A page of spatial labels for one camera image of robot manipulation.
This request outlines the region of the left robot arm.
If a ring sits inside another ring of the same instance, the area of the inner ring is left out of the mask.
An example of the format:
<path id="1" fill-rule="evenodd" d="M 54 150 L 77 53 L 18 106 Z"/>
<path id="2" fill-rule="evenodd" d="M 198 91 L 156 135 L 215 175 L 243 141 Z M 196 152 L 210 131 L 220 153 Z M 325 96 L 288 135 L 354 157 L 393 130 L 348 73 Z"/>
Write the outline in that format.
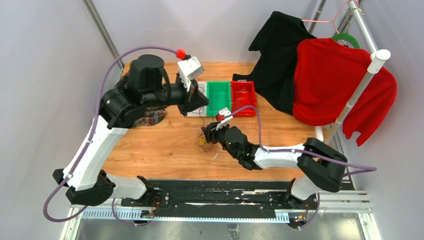
<path id="1" fill-rule="evenodd" d="M 56 182 L 67 187 L 66 197 L 72 204 L 98 206 L 113 198 L 134 199 L 142 207 L 152 203 L 153 189 L 145 178 L 108 174 L 103 165 L 147 109 L 177 106 L 186 116 L 209 104 L 196 81 L 204 72 L 198 58 L 182 57 L 177 66 L 175 82 L 171 83 L 161 57 L 141 55 L 131 62 L 124 83 L 101 97 L 98 113 L 78 155 L 66 168 L 53 173 Z"/>

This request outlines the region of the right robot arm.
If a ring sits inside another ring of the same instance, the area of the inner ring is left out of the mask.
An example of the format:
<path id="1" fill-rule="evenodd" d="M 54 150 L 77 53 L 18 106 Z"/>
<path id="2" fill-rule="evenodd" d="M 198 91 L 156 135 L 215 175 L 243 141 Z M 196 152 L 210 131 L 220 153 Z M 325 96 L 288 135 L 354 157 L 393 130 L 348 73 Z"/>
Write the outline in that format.
<path id="1" fill-rule="evenodd" d="M 305 143 L 282 148 L 265 147 L 248 141 L 236 126 L 219 126 L 212 122 L 202 127 L 209 144 L 220 144 L 222 149 L 247 170 L 292 168 L 303 172 L 290 182 L 286 203 L 299 208 L 306 199 L 319 192 L 337 193 L 341 189 L 347 158 L 315 137 Z"/>

